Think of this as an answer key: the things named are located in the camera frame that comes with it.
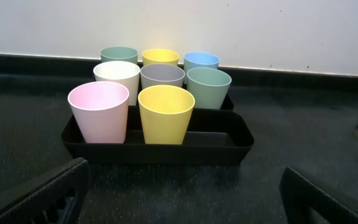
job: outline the white wall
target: white wall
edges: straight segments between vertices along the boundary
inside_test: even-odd
[[[99,58],[115,45],[358,75],[358,0],[0,0],[0,53]]]

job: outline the white cup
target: white cup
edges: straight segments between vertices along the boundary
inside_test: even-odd
[[[139,87],[139,66],[130,62],[103,62],[93,69],[96,81],[110,81],[123,84],[129,90],[129,105],[136,105]]]

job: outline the yellow cup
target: yellow cup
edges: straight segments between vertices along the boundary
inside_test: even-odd
[[[146,144],[181,144],[193,112],[193,95],[177,86],[155,85],[138,95]]]
[[[150,49],[142,53],[143,66],[153,63],[167,63],[178,66],[179,55],[176,52],[165,49]]]

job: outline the pastel cup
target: pastel cup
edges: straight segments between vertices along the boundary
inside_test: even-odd
[[[96,81],[123,84],[129,90],[129,105],[136,105],[140,68],[134,63],[112,61],[101,63],[93,69]]]
[[[185,71],[174,65],[151,64],[143,66],[140,70],[142,88],[145,89],[154,85],[183,86]]]
[[[142,53],[143,66],[153,63],[166,63],[170,65],[178,65],[179,55],[176,52],[165,49],[150,49]]]
[[[137,50],[130,47],[109,47],[100,51],[102,62],[125,61],[137,65]]]
[[[219,58],[213,54],[204,52],[190,52],[185,54],[185,61],[183,68],[185,73],[192,68],[205,67],[205,68],[218,68]]]
[[[128,89],[114,82],[90,82],[68,94],[68,102],[86,143],[123,143]]]
[[[231,77],[214,68],[192,68],[187,71],[187,90],[196,99],[195,108],[220,109],[231,83]]]
[[[155,85],[138,96],[146,144],[181,144],[195,99],[188,91],[171,85]]]

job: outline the dark table surface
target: dark table surface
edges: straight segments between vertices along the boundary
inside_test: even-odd
[[[68,92],[91,79],[0,75],[0,192],[71,159]],[[79,223],[286,223],[299,167],[358,200],[358,94],[233,86],[255,144],[239,166],[91,165]]]

